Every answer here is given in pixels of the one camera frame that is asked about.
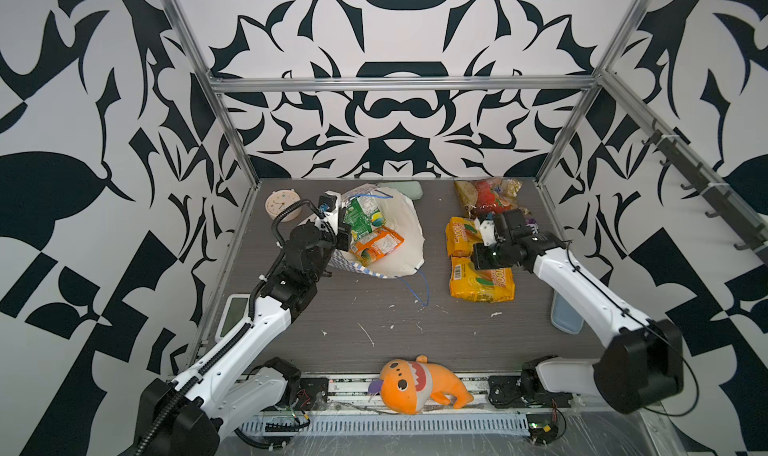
clock face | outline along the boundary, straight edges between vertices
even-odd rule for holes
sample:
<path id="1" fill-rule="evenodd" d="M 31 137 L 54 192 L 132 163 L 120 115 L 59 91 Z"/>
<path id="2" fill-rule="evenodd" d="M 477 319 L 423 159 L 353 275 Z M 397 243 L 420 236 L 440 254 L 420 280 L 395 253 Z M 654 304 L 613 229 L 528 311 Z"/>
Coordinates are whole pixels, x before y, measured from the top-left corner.
<path id="1" fill-rule="evenodd" d="M 266 211 L 277 216 L 282 210 L 298 200 L 299 195 L 293 190 L 275 191 L 266 199 Z"/>

snack package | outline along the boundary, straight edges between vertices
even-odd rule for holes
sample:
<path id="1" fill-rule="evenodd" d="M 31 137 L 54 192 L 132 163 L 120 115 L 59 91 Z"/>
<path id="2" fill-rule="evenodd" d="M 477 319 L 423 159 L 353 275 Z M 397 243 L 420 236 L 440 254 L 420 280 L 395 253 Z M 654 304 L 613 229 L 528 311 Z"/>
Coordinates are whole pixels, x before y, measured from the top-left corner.
<path id="1" fill-rule="evenodd" d="M 472 220 L 454 216 L 446 226 L 448 256 L 469 258 L 476 242 L 482 242 L 480 231 Z"/>
<path id="2" fill-rule="evenodd" d="M 485 219 L 491 212 L 516 210 L 520 207 L 518 191 L 522 182 L 513 178 L 456 181 L 454 185 L 467 217 Z M 520 209 L 524 214 L 530 214 L 525 208 Z"/>
<path id="3" fill-rule="evenodd" d="M 373 196 L 358 196 L 346 208 L 344 222 L 352 227 L 352 240 L 357 241 L 386 224 L 384 215 Z"/>
<path id="4" fill-rule="evenodd" d="M 501 302 L 514 299 L 509 268 L 479 271 L 469 258 L 451 258 L 451 296 L 468 301 Z"/>
<path id="5" fill-rule="evenodd" d="M 394 251 L 403 241 L 398 233 L 382 226 L 350 244 L 350 252 L 357 256 L 364 266 L 368 266 Z"/>

alarm clock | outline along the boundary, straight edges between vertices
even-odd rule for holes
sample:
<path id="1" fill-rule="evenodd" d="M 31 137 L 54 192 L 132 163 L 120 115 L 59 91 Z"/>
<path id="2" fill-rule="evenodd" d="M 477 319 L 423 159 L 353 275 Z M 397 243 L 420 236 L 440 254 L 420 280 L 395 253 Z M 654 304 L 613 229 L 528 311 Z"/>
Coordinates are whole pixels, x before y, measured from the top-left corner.
<path id="1" fill-rule="evenodd" d="M 266 204 L 264 206 L 266 208 L 267 214 L 269 214 L 270 218 L 274 220 L 277 218 L 277 215 L 280 214 L 281 211 L 298 200 L 301 200 L 301 198 L 299 197 L 299 194 L 294 190 L 280 190 L 270 194 L 269 197 L 266 198 Z M 291 214 L 283 218 L 283 221 L 294 220 L 299 216 L 299 214 L 301 214 L 301 208 L 293 211 Z"/>

patterned back wall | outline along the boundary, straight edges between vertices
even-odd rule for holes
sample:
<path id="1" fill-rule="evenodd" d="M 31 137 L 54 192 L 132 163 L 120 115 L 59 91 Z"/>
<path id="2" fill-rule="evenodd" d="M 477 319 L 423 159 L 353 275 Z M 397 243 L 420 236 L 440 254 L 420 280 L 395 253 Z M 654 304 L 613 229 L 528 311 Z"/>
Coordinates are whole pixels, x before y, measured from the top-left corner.
<path id="1" fill-rule="evenodd" d="M 631 1 L 180 0 L 222 78 L 590 74 Z M 230 94 L 227 105 L 262 177 L 534 176 L 576 93 Z"/>
<path id="2" fill-rule="evenodd" d="M 119 454 L 249 190 L 160 0 L 0 0 L 3 454 Z"/>
<path id="3" fill-rule="evenodd" d="M 618 75 L 752 207 L 768 214 L 768 0 L 653 0 Z M 688 451 L 768 451 L 768 268 L 602 92 L 547 187 L 581 261 L 682 331 L 696 410 L 672 418 Z M 694 403 L 688 373 L 668 412 Z"/>

dark wooden tabletop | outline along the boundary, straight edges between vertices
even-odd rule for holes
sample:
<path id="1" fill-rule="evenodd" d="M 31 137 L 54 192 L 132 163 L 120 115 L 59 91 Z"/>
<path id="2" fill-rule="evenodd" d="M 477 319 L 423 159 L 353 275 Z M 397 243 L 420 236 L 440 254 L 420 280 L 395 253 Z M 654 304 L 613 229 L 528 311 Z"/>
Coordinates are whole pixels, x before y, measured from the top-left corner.
<path id="1" fill-rule="evenodd" d="M 264 180 L 256 197 L 240 252 L 224 297 L 248 293 L 269 268 L 278 248 L 264 201 L 275 190 L 294 189 L 316 200 L 324 191 L 346 192 L 358 180 Z M 424 265 L 431 295 L 427 307 L 415 302 L 399 279 L 380 279 L 329 268 L 310 307 L 261 353 L 256 362 L 279 356 L 303 372 L 379 372 L 394 358 L 427 355 L 431 362 L 453 371 L 514 371 L 543 355 L 599 358 L 600 341 L 588 326 L 572 336 L 549 321 L 552 288 L 522 268 L 513 269 L 515 298 L 511 302 L 482 303 L 453 298 L 448 290 L 451 267 L 446 255 L 446 224 L 460 216 L 461 205 L 451 181 L 422 181 L 424 197 L 414 202 L 421 222 Z M 542 230 L 552 221 L 532 180 L 524 180 L 519 201 L 533 213 Z M 304 209 L 302 218 L 310 214 Z M 302 218 L 280 225 L 284 235 Z M 424 280 L 407 281 L 423 298 Z"/>

